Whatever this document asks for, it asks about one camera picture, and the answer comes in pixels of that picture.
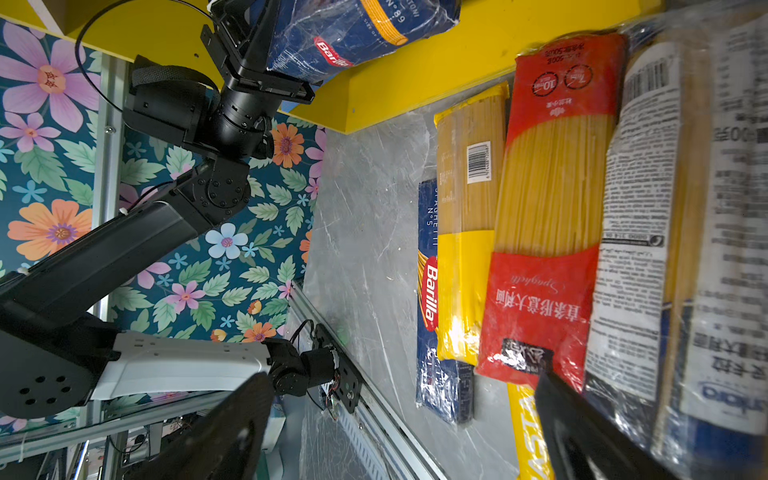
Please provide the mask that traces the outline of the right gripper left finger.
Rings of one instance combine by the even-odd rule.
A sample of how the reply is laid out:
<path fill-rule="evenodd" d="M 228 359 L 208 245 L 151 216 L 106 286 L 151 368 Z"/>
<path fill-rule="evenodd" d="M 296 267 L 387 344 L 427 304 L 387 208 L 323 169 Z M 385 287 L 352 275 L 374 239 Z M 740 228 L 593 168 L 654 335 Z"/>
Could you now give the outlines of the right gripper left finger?
<path fill-rule="evenodd" d="M 273 400 L 268 375 L 253 375 L 190 431 L 126 477 L 253 479 Z"/>

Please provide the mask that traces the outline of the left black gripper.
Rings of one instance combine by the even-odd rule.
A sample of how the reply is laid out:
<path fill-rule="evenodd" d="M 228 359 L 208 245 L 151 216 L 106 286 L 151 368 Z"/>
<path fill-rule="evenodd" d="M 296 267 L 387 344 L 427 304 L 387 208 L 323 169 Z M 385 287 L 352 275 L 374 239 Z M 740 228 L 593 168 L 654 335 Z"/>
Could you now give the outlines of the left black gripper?
<path fill-rule="evenodd" d="M 267 68 L 279 7 L 279 0 L 211 1 L 213 26 L 203 28 L 201 41 L 223 79 L 223 91 L 310 104 L 315 92 L 308 82 Z"/>

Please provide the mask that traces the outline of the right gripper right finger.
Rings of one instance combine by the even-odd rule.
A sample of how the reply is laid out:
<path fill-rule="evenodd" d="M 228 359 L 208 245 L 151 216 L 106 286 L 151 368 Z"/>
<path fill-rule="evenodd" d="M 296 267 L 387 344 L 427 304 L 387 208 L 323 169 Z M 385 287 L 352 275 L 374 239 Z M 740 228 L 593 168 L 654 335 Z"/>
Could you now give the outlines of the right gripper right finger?
<path fill-rule="evenodd" d="M 540 376 L 536 408 L 557 479 L 673 479 L 556 373 Z"/>

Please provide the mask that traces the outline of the blue Barilla rigatoni bag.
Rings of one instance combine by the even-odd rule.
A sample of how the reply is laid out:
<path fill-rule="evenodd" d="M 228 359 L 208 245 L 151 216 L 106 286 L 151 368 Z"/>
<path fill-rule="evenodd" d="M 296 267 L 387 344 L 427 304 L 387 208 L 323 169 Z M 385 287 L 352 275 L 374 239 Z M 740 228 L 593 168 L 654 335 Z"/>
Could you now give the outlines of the blue Barilla rigatoni bag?
<path fill-rule="evenodd" d="M 279 1 L 267 69 L 309 83 L 442 34 L 459 23 L 459 1 Z"/>

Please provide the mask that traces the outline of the red spaghetti bag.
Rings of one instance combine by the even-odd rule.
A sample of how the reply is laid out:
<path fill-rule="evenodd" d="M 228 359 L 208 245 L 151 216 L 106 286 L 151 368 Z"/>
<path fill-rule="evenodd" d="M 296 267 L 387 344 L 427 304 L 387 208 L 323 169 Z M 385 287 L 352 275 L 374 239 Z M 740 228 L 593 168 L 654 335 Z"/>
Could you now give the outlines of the red spaghetti bag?
<path fill-rule="evenodd" d="M 476 370 L 581 390 L 602 239 L 607 150 L 627 39 L 571 35 L 516 60 Z"/>

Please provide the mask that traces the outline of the blue Barilla spaghetti box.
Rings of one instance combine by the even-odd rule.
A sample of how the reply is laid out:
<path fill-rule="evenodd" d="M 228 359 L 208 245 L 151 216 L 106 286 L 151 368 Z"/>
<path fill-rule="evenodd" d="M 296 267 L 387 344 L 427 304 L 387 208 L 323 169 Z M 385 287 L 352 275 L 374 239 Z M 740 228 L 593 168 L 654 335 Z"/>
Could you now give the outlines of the blue Barilla spaghetti box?
<path fill-rule="evenodd" d="M 473 418 L 473 367 L 438 358 L 437 181 L 418 186 L 415 399 L 449 424 Z"/>

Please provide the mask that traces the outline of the yellow spaghetti bag with barcode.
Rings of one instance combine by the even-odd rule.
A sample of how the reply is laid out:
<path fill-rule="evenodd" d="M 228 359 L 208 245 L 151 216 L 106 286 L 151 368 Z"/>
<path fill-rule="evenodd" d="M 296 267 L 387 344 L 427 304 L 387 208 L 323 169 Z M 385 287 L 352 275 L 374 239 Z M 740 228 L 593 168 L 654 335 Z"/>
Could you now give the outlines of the yellow spaghetti bag with barcode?
<path fill-rule="evenodd" d="M 506 146 L 504 81 L 434 117 L 438 357 L 476 366 Z"/>

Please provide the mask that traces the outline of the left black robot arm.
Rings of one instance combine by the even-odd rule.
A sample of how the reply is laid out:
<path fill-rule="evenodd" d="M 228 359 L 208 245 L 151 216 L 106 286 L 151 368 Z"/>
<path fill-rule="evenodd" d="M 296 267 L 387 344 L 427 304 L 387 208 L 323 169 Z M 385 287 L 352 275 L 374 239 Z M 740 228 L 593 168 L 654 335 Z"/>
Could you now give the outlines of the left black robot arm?
<path fill-rule="evenodd" d="M 91 400 L 175 391 L 234 391 L 254 375 L 269 394 L 300 396 L 329 381 L 332 356 L 288 340 L 254 344 L 159 338 L 92 315 L 182 244 L 223 226 L 248 204 L 248 162 L 275 147 L 280 104 L 312 102 L 305 81 L 267 67 L 279 5 L 216 1 L 201 40 L 223 78 L 144 57 L 132 65 L 122 118 L 130 128 L 202 156 L 147 201 L 1 281 L 1 410 L 19 419 L 56 415 Z"/>

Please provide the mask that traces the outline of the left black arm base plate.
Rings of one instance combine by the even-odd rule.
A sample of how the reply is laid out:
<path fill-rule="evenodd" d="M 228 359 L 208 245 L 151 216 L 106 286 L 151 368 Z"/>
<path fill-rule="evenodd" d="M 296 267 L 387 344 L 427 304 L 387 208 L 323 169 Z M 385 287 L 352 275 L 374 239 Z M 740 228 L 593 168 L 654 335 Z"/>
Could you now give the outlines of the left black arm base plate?
<path fill-rule="evenodd" d="M 342 344 L 324 325 L 314 330 L 315 348 L 329 349 L 334 359 L 334 376 L 327 389 L 326 397 L 340 403 L 348 414 L 353 414 L 361 398 L 364 379 L 354 362 L 347 355 Z"/>

